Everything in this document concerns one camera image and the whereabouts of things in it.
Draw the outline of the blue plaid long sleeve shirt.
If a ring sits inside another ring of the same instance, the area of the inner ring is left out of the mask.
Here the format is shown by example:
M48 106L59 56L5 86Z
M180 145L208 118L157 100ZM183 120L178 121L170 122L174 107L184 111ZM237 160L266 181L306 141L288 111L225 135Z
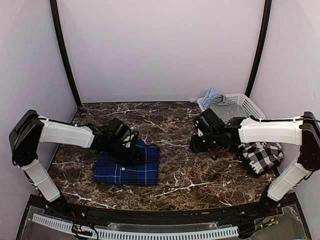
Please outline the blue plaid long sleeve shirt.
M154 144L145 144L141 139L137 141L136 147L145 157L145 163L125 166L116 163L115 158L109 153L102 152L92 168L93 181L111 185L156 186L159 176L160 149Z

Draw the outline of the black white checkered shirt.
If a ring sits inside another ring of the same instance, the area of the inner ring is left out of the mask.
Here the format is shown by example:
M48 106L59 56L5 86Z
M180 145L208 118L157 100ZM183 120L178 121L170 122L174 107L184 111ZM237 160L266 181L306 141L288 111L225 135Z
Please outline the black white checkered shirt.
M258 178L280 166L284 154L277 142L241 143L239 156L250 176Z

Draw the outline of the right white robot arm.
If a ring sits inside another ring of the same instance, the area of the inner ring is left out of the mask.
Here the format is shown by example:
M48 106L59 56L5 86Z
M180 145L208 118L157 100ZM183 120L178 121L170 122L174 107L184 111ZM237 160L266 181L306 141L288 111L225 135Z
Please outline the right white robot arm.
M299 155L277 177L255 205L255 213L266 217L287 192L312 172L320 169L320 127L312 112L280 119L233 117L224 123L211 109L194 120L197 134L191 136L189 148L194 153L243 143L267 142L299 146Z

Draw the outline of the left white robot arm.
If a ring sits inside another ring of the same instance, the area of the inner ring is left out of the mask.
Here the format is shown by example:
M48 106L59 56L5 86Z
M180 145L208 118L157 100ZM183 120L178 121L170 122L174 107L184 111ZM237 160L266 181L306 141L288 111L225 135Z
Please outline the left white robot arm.
M78 146L84 149L107 152L116 162L134 166L145 163L145 157L136 147L137 131L114 117L106 125L87 123L77 125L51 120L28 110L9 134L11 160L14 166L25 173L42 196L51 203L51 210L60 218L71 213L65 197L51 179L39 160L37 150L40 143L56 143Z

